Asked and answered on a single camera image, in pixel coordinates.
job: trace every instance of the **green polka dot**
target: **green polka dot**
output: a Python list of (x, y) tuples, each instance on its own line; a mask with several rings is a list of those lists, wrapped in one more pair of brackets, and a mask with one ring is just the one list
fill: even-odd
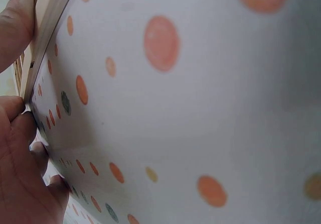
[(70, 101), (69, 101), (65, 91), (61, 92), (61, 102), (62, 102), (62, 105), (65, 109), (66, 114), (71, 115)]
[(118, 217), (117, 217), (116, 213), (114, 212), (114, 210), (111, 208), (111, 206), (108, 205), (107, 203), (105, 205), (106, 205), (107, 211), (109, 212), (111, 218), (113, 218), (113, 220), (115, 222), (119, 223)]
[(79, 195), (78, 195), (78, 193), (77, 193), (77, 191), (76, 191), (76, 189), (74, 188), (73, 185), (71, 186), (71, 188), (72, 188), (72, 190), (74, 191), (75, 195), (79, 198)]
[(84, 194), (82, 191), (80, 191), (80, 194), (81, 194), (82, 198), (84, 199), (84, 201), (85, 201), (87, 204), (89, 204), (89, 202), (88, 202), (85, 194)]

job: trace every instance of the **hand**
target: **hand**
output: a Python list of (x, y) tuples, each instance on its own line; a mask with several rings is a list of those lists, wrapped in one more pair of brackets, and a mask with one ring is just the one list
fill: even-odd
[[(0, 14), (0, 72), (20, 56), (33, 36), (34, 4), (10, 0)], [(35, 138), (36, 123), (20, 97), (0, 96), (0, 219), (1, 223), (63, 222), (69, 193), (56, 175), (46, 186), (48, 154)]]

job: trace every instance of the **finger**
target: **finger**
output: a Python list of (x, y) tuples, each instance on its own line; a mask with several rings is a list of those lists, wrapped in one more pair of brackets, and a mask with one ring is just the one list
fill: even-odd
[(18, 96), (0, 96), (0, 105), (5, 109), (10, 122), (26, 109), (24, 101)]
[(0, 72), (25, 50), (34, 32), (35, 0), (10, 0), (0, 14)]
[(31, 155), (38, 166), (41, 176), (44, 176), (48, 166), (49, 156), (46, 148), (41, 142), (35, 142), (30, 151)]
[(12, 136), (18, 138), (17, 143), (29, 146), (35, 139), (37, 126), (31, 112), (19, 115), (11, 122)]
[(59, 175), (51, 177), (50, 184), (47, 186), (47, 188), (56, 201), (60, 204), (62, 210), (65, 211), (69, 199), (69, 189), (66, 186), (63, 178)]

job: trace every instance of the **polka dot paper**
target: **polka dot paper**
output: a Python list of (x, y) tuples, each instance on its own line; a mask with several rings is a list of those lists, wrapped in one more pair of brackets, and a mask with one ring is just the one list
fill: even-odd
[(71, 224), (321, 219), (320, 0), (69, 0), (31, 108)]

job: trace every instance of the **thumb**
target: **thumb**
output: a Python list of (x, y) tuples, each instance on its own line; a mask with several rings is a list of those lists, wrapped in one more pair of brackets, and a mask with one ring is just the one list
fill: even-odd
[(47, 186), (49, 192), (61, 206), (62, 213), (65, 213), (69, 199), (69, 187), (59, 175), (55, 175), (50, 179), (50, 185)]
[(34, 33), (35, 0), (10, 0), (0, 13), (0, 72), (25, 50)]

